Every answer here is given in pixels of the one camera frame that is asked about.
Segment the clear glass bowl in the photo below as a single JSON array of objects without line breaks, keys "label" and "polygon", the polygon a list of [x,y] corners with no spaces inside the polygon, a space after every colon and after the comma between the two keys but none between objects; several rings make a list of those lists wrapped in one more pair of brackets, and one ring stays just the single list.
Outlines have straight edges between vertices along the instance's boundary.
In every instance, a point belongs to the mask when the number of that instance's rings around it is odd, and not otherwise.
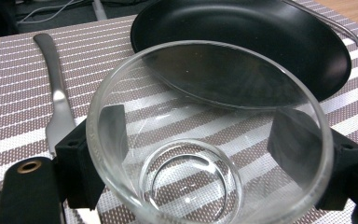
[{"label": "clear glass bowl", "polygon": [[87,118],[93,163],[150,223],[289,223],[332,171],[324,113],[290,72],[248,49],[179,41],[107,76]]}]

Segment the bowl rim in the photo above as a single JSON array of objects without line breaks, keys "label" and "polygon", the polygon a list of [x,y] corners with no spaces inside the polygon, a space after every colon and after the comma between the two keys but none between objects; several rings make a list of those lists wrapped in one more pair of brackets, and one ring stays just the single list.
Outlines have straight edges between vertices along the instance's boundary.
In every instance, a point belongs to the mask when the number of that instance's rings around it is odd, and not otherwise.
[{"label": "bowl rim", "polygon": [[106,161],[103,158],[103,152],[101,152],[102,145],[99,141],[97,129],[99,113],[101,112],[101,101],[103,98],[103,94],[106,92],[106,88],[108,88],[109,84],[111,83],[111,79],[122,69],[128,67],[133,62],[136,62],[143,56],[155,50],[181,45],[211,45],[217,47],[231,48],[250,53],[255,57],[265,60],[268,63],[271,63],[273,66],[279,68],[283,73],[289,76],[307,96],[310,104],[312,105],[312,109],[315,111],[316,118],[319,122],[319,126],[322,132],[321,137],[323,141],[321,162],[318,167],[316,176],[311,181],[310,186],[307,189],[304,189],[304,192],[307,193],[305,193],[301,199],[294,203],[292,207],[288,208],[287,213],[281,214],[280,217],[275,217],[275,220],[266,220],[266,223],[276,223],[276,220],[280,220],[282,221],[282,223],[285,223],[289,220],[296,220],[296,218],[299,218],[304,215],[322,197],[325,189],[327,188],[333,169],[333,136],[331,134],[328,122],[325,118],[324,112],[319,105],[319,102],[308,90],[308,88],[295,75],[283,68],[281,65],[252,50],[222,42],[207,40],[183,40],[156,45],[154,47],[139,51],[138,53],[130,56],[120,65],[115,67],[114,70],[103,79],[91,99],[91,103],[89,105],[89,113],[86,121],[86,136],[88,140],[89,154],[96,168],[96,171],[101,177],[102,181],[118,196],[122,203],[124,203],[136,216],[140,216],[142,219],[145,219],[150,222],[156,221],[156,218],[160,218],[160,220],[165,220],[167,222],[171,221],[175,223],[199,223],[195,221],[183,220],[179,217],[174,217],[172,215],[160,212],[151,204],[140,200],[135,192],[128,189],[125,184],[120,183],[119,179],[116,178],[113,174],[107,172],[108,164],[106,164]]}]

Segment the knife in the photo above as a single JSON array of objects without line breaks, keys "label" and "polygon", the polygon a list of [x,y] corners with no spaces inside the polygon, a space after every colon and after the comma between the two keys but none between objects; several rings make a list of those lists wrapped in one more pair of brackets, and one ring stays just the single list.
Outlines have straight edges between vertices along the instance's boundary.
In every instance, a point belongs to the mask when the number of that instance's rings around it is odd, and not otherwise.
[{"label": "knife", "polygon": [[[53,38],[48,34],[34,36],[34,42],[41,49],[48,67],[51,96],[53,100],[53,115],[46,127],[48,150],[53,157],[56,156],[55,146],[75,128],[74,117],[71,113],[68,97],[62,78],[60,56]],[[98,210],[76,209],[84,223],[101,223]]]}]

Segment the gray and white striped placemat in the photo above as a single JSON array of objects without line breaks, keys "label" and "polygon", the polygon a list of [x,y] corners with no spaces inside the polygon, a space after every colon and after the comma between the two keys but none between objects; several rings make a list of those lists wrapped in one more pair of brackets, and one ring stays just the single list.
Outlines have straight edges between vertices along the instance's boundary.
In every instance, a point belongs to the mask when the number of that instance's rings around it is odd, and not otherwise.
[{"label": "gray and white striped placemat", "polygon": [[[299,1],[346,25],[358,35],[358,24],[313,1]],[[87,115],[92,94],[102,79],[133,54],[130,29],[135,16],[97,21],[46,31],[57,44],[76,123]],[[52,113],[47,68],[32,37],[35,33],[0,38],[0,188],[4,173],[17,161],[50,157],[45,127]],[[358,143],[358,48],[338,33],[350,51],[351,77],[322,107],[335,130]],[[104,223],[136,222],[135,216],[105,190],[98,204]],[[353,203],[343,212],[310,210],[298,223],[349,223]],[[77,215],[66,210],[67,221]]]}]

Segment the striped placemat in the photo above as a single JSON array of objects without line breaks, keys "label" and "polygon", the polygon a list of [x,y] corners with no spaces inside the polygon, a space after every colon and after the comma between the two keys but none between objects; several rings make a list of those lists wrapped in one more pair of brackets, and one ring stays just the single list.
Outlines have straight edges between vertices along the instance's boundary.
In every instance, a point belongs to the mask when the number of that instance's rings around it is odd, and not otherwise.
[{"label": "striped placemat", "polygon": [[[298,1],[338,21],[358,35],[358,24],[313,1]],[[133,54],[130,29],[135,16],[48,30],[56,42],[76,123],[87,115],[90,99],[103,78]],[[45,127],[52,114],[47,68],[34,43],[35,33],[0,38],[0,188],[4,173],[17,161],[50,157]],[[358,143],[358,48],[338,32],[350,51],[351,77],[334,96],[322,102],[332,128]],[[119,199],[105,190],[98,204],[104,223],[136,222]],[[351,222],[353,203],[342,212],[311,209],[298,223]],[[69,223],[78,215],[65,211]]]}]

